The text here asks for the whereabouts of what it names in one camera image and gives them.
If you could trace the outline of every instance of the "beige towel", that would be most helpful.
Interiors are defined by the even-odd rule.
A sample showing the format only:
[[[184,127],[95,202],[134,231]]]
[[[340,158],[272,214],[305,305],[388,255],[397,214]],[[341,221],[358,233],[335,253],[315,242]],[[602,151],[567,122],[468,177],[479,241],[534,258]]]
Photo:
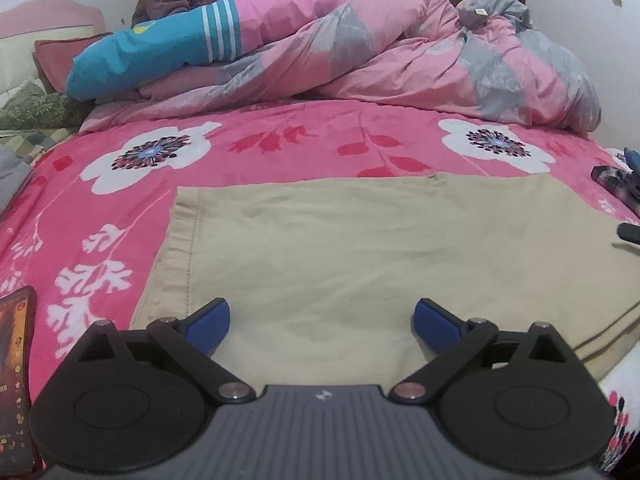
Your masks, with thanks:
[[[638,340],[640,251],[548,174],[180,188],[132,328],[217,296],[215,359],[258,391],[382,384],[433,355],[420,298],[504,330],[553,323],[602,378]]]

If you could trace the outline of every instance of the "floral bedsheet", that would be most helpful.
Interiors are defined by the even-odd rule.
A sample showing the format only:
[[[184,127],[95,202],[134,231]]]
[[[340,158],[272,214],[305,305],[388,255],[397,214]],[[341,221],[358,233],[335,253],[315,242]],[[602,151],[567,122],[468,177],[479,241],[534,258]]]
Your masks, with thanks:
[[[590,178],[594,166],[615,163],[596,143],[553,130],[352,100],[126,124],[69,140],[37,165],[0,227],[0,293],[23,285],[38,293],[30,364],[36,397],[92,322],[128,327],[178,186],[550,173],[592,207],[636,222]],[[629,372],[638,359],[636,349],[620,365],[627,368],[603,382],[618,410],[607,466],[640,428],[638,374]]]

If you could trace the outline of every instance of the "pink pillow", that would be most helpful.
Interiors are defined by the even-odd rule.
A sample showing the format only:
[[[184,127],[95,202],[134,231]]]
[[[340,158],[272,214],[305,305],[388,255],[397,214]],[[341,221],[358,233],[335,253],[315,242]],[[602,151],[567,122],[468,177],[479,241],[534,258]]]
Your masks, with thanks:
[[[71,72],[74,58],[79,56],[88,46],[110,34],[110,32],[107,32],[77,40],[41,40],[35,42],[35,58],[56,92],[66,91],[66,78]]]

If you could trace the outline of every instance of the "red leaf pattern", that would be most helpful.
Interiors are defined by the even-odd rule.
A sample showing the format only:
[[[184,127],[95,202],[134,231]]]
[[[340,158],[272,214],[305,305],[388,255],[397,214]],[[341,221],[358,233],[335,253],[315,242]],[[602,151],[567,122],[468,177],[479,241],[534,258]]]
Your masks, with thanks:
[[[65,155],[54,160],[53,167],[56,169],[56,171],[63,171],[63,170],[66,170],[66,168],[68,168],[69,166],[71,166],[73,162],[74,160],[70,156]]]
[[[7,215],[11,215],[16,209],[18,209],[22,204],[24,204],[29,198],[29,195],[19,196],[15,200],[11,202],[11,207],[9,208],[9,212]]]
[[[263,153],[275,152],[280,149],[280,136],[276,132],[271,132],[260,141],[258,146],[260,146]]]
[[[284,139],[287,142],[291,142],[293,144],[297,144],[298,143],[298,136],[301,134],[300,130],[303,130],[304,128],[302,126],[296,126],[295,128],[292,126],[287,126],[283,133],[282,136],[284,137]]]
[[[341,156],[345,155],[362,155],[369,151],[367,145],[364,142],[354,142],[353,144],[344,144],[338,148],[338,153]]]
[[[298,131],[300,132],[300,135],[302,135],[303,137],[317,137],[317,135],[315,134],[308,133],[308,131],[304,126],[298,126]]]
[[[255,143],[258,142],[261,138],[264,137],[264,133],[261,134],[253,134],[243,137],[242,139],[234,142],[227,151],[241,153],[244,150],[248,150],[255,146]]]
[[[372,135],[369,136],[369,138],[373,141],[374,144],[381,146],[382,148],[394,148],[396,146],[402,146],[402,142],[386,135]]]
[[[568,156],[573,160],[575,160],[575,155],[561,141],[550,140],[546,142],[545,147],[546,147],[545,151],[551,152],[555,156]]]
[[[359,177],[375,177],[382,178],[385,176],[395,176],[393,171],[391,171],[386,166],[381,166],[380,168],[369,168],[368,170],[363,170],[358,174]]]
[[[422,171],[430,168],[419,160],[415,160],[408,156],[390,156],[389,161],[401,170],[411,171],[412,173],[421,173]]]

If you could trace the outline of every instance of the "smartphone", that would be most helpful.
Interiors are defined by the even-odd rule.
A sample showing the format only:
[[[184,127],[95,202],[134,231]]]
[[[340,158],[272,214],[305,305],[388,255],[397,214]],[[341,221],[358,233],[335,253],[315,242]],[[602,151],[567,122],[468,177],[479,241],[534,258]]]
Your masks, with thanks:
[[[36,292],[32,286],[0,300],[0,478],[32,478],[42,460],[29,432],[29,350]]]

